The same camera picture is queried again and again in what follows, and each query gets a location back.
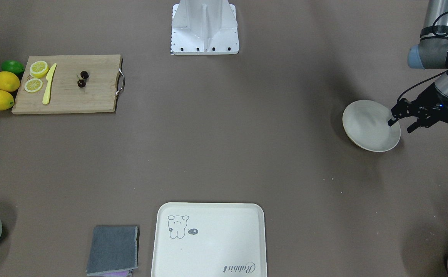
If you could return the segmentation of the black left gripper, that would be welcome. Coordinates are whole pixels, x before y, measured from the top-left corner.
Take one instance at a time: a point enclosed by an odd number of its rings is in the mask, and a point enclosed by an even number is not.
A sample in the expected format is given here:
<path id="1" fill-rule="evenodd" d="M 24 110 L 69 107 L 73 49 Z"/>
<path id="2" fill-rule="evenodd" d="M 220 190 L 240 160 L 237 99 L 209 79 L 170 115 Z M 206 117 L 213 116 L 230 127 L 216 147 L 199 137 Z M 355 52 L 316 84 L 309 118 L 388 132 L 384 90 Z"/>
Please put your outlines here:
<path id="1" fill-rule="evenodd" d="M 411 113 L 412 105 L 414 107 L 413 114 Z M 392 118 L 388 121 L 390 127 L 402 118 L 412 115 L 417 118 L 407 127 L 407 133 L 412 133 L 422 127 L 430 128 L 439 121 L 448 124 L 448 97 L 440 93 L 435 84 L 432 84 L 412 102 L 406 98 L 398 100 L 391 109 L 391 114 Z"/>

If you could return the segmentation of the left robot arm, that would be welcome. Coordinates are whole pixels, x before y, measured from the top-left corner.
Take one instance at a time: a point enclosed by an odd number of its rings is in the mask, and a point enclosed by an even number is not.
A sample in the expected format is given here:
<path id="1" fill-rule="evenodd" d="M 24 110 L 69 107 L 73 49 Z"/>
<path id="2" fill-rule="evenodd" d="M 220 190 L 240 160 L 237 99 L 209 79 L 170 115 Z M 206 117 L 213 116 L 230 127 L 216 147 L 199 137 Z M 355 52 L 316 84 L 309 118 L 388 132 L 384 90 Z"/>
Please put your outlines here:
<path id="1" fill-rule="evenodd" d="M 416 69 L 442 69 L 430 77 L 431 84 L 414 100 L 399 96 L 391 109 L 388 125 L 416 117 L 407 128 L 412 133 L 420 127 L 430 128 L 437 122 L 448 124 L 448 0 L 431 0 L 420 32 L 420 42 L 410 48 L 408 65 Z"/>

